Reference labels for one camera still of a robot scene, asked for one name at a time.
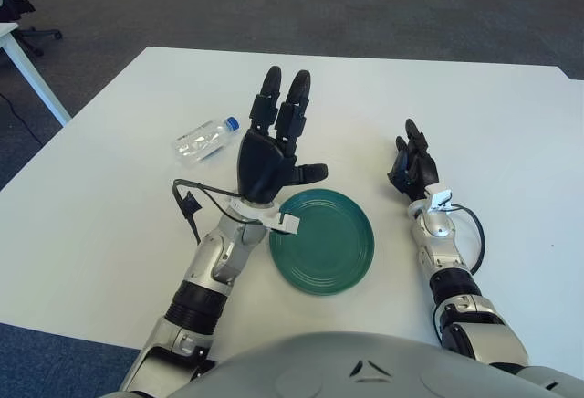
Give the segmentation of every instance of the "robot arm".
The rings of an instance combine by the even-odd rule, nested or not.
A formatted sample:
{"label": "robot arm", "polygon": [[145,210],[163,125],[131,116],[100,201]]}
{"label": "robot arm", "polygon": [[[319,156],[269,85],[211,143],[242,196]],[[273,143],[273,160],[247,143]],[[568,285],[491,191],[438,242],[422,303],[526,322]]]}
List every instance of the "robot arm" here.
{"label": "robot arm", "polygon": [[452,192],[438,182],[423,133],[412,120],[406,121],[406,132],[408,143],[398,137],[399,153],[388,176],[412,199],[412,236],[433,294],[434,326],[443,348],[504,370],[527,366],[523,344],[482,295],[456,248],[456,229],[448,216],[455,209]]}
{"label": "robot arm", "polygon": [[[325,164],[295,166],[296,141],[306,121],[310,75],[298,72],[278,114],[280,79],[280,68],[272,67],[255,97],[252,126],[242,140],[237,163],[239,193],[232,197],[219,225],[198,246],[171,306],[154,326],[123,381],[122,391],[165,397],[213,366],[207,354],[214,329],[249,254],[268,228],[297,231],[297,218],[281,215],[273,199],[283,186],[327,177]],[[276,137],[272,138],[268,128],[276,116]],[[178,185],[188,183],[175,181],[175,194]]]}

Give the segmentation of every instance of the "green plate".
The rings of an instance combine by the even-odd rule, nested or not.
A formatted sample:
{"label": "green plate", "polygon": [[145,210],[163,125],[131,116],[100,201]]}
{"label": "green plate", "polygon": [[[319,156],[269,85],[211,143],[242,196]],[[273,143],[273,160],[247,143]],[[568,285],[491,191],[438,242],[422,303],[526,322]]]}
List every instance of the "green plate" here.
{"label": "green plate", "polygon": [[300,217],[296,235],[270,233],[272,258],[294,287],[333,295],[353,287],[373,259],[367,216],[346,195],[308,190],[290,197],[280,211]]}

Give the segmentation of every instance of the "wire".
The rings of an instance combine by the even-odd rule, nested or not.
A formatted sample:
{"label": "wire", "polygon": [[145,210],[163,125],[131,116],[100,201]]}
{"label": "wire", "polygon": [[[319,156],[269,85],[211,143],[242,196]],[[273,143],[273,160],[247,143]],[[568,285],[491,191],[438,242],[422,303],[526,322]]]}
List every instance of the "wire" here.
{"label": "wire", "polygon": [[436,334],[436,339],[442,344],[442,339],[440,338],[440,333],[436,327],[436,311],[438,311],[438,304],[434,307],[434,312],[432,313],[432,326],[434,328],[434,334]]}
{"label": "wire", "polygon": [[214,197],[209,192],[223,194],[223,195],[229,195],[231,197],[241,197],[242,196],[241,194],[232,193],[230,191],[222,190],[221,188],[214,188],[212,186],[205,185],[204,183],[187,181],[186,179],[175,179],[174,182],[172,183],[172,195],[174,195],[174,199],[176,200],[176,204],[178,204],[179,208],[181,208],[181,211],[182,211],[182,214],[184,215],[184,218],[186,218],[187,222],[189,223],[189,226],[193,230],[194,237],[197,240],[197,245],[201,243],[199,231],[197,229],[196,223],[194,222],[193,214],[186,214],[184,212],[183,199],[181,198],[181,194],[178,191],[179,186],[186,186],[187,188],[194,188],[194,189],[202,191],[209,198],[209,200],[211,200],[211,202],[213,202],[214,205],[217,208],[219,208],[219,211],[221,211],[224,216],[233,220],[236,223],[241,223],[243,225],[261,225],[262,224],[262,222],[260,222],[259,220],[240,220],[238,218],[233,217],[232,215],[227,213],[221,207],[221,205],[219,205],[219,203],[214,199]]}
{"label": "wire", "polygon": [[40,145],[41,147],[43,147],[45,144],[43,144],[41,142],[41,140],[38,139],[38,137],[35,135],[35,133],[33,131],[30,130],[30,127],[28,127],[28,124],[26,124],[26,121],[16,113],[15,107],[12,104],[12,101],[10,101],[3,93],[0,92],[0,97],[2,97],[6,103],[8,103],[8,106],[10,107],[10,110],[12,111],[12,114],[18,118],[18,120],[22,123],[23,126],[25,126],[25,129],[28,131],[28,133],[30,134],[30,136],[33,137],[33,139],[38,142],[38,145]]}
{"label": "wire", "polygon": [[481,248],[478,252],[478,257],[476,258],[474,266],[471,267],[471,275],[474,275],[478,271],[478,269],[481,268],[483,260],[485,259],[485,230],[483,229],[483,225],[481,225],[481,221],[478,219],[476,214],[471,209],[462,206],[461,204],[451,204],[451,206],[454,206],[455,211],[462,209],[467,214],[469,214],[473,219],[474,224],[476,225],[476,229],[478,230],[478,236],[481,239]]}

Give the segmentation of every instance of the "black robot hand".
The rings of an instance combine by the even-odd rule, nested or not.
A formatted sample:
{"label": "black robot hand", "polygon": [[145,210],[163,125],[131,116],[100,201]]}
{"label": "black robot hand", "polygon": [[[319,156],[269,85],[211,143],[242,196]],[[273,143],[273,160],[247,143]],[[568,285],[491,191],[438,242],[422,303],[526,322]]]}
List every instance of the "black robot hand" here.
{"label": "black robot hand", "polygon": [[[297,73],[278,113],[281,79],[279,67],[267,72],[249,115],[252,125],[239,149],[238,190],[247,201],[256,204],[272,202],[283,186],[318,182],[329,174],[324,163],[295,166],[296,141],[306,122],[310,73],[305,70]],[[276,137],[272,138],[268,129],[274,121]]]}
{"label": "black robot hand", "polygon": [[405,131],[408,142],[401,136],[396,138],[398,156],[388,177],[393,186],[414,201],[425,198],[424,188],[438,182],[438,171],[434,159],[427,152],[426,138],[412,120],[405,121]]}

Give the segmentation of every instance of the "table surface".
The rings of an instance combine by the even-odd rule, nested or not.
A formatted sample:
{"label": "table surface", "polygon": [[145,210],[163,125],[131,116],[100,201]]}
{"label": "table surface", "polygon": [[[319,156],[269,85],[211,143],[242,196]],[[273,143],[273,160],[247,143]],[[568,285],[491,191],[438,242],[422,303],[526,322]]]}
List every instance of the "table surface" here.
{"label": "table surface", "polygon": [[12,30],[16,30],[18,24],[15,22],[0,22],[0,37],[6,33],[10,33]]}
{"label": "table surface", "polygon": [[[309,187],[346,194],[370,218],[375,256],[356,287],[318,298],[286,283],[264,241],[236,282],[212,355],[317,330],[436,344],[408,201],[386,177],[394,139],[413,118],[454,200],[483,222],[475,279],[484,295],[534,364],[584,376],[584,84],[552,67],[146,48],[0,193],[0,321],[140,347],[195,249],[172,179],[235,188],[238,143],[186,169],[171,141],[211,118],[235,115],[248,126],[273,64],[283,92],[310,70],[298,162],[329,167],[326,181],[286,188],[278,200]],[[219,213],[201,202],[207,232]],[[473,262],[472,222],[454,220]]]}

